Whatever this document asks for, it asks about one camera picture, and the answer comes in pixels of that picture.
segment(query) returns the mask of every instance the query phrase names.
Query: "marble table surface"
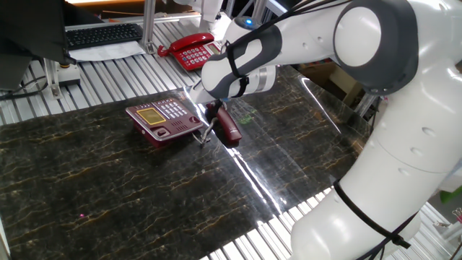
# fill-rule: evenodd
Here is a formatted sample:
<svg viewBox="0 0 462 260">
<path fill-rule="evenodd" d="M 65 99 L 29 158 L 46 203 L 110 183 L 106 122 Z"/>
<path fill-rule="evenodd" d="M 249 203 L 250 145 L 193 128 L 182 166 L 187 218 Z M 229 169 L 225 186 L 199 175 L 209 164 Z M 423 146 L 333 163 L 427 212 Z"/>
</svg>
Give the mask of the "marble table surface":
<svg viewBox="0 0 462 260">
<path fill-rule="evenodd" d="M 156 149 L 126 107 L 180 90 L 0 128 L 0 214 L 13 259 L 199 259 L 342 177 L 368 125 L 292 67 L 228 103 L 243 134 Z"/>
</svg>

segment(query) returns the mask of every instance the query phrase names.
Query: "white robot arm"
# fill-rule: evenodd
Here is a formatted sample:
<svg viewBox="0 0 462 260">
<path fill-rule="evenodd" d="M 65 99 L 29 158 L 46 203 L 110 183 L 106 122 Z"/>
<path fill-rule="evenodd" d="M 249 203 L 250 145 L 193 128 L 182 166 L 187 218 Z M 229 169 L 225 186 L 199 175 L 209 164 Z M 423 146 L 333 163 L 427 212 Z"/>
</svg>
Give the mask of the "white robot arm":
<svg viewBox="0 0 462 260">
<path fill-rule="evenodd" d="M 191 97 L 206 102 L 262 92 L 273 85 L 277 64 L 333 58 L 366 92 L 388 96 L 386 112 L 339 186 L 363 215 L 392 233 L 462 158 L 462 77 L 456 69 L 462 60 L 462 2 L 310 4 L 318 7 L 247 38 L 241 36 L 258 30 L 253 21 L 234 19 L 226 39 L 238 44 L 207 61 L 202 85 Z M 384 241 L 339 195 L 332 191 L 295 223 L 293 260 L 361 259 Z M 417 215 L 398 233 L 408 240 L 418 228 Z"/>
</svg>

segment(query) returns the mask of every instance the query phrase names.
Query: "black keyboard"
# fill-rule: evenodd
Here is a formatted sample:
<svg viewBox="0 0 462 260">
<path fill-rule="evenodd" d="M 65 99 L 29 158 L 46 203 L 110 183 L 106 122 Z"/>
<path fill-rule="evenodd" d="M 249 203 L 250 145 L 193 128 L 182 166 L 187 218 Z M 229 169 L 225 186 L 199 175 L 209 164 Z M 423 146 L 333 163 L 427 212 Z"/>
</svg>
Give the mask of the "black keyboard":
<svg viewBox="0 0 462 260">
<path fill-rule="evenodd" d="M 109 25 L 66 32 L 68 49 L 70 51 L 112 43 L 141 40 L 142 35 L 143 29 L 137 24 Z"/>
</svg>

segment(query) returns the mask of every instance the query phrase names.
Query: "red telephone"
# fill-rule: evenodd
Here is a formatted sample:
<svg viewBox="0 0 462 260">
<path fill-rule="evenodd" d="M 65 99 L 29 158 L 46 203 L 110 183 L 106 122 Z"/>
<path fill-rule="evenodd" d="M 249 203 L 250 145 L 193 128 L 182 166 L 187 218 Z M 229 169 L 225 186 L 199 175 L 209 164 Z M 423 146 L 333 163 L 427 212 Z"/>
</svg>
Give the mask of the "red telephone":
<svg viewBox="0 0 462 260">
<path fill-rule="evenodd" d="M 210 33 L 196 33 L 175 41 L 165 50 L 159 46 L 157 54 L 161 57 L 171 53 L 180 64 L 188 71 L 201 68 L 213 54 L 220 53 L 218 42 L 214 42 L 214 36 Z"/>
</svg>

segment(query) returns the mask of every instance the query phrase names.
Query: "telephone keypad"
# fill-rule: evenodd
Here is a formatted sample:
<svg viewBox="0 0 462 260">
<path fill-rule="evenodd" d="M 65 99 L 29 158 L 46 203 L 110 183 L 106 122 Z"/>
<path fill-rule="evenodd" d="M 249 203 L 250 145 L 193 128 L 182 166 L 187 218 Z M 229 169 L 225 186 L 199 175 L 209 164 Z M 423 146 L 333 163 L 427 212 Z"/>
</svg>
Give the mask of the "telephone keypad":
<svg viewBox="0 0 462 260">
<path fill-rule="evenodd" d="M 162 104 L 160 105 L 160 110 L 168 115 L 169 117 L 171 118 L 178 118 L 178 117 L 181 117 L 181 116 L 185 116 L 186 115 L 186 111 L 184 110 L 184 108 L 182 108 L 180 105 L 178 105 L 176 102 L 173 102 L 173 100 L 170 100 L 170 99 L 166 99 L 166 100 L 163 100 L 165 103 L 161 103 L 162 101 L 157 101 L 157 104 Z"/>
<path fill-rule="evenodd" d="M 183 52 L 174 55 L 186 70 L 200 68 L 211 56 L 203 46 L 183 50 Z"/>
</svg>

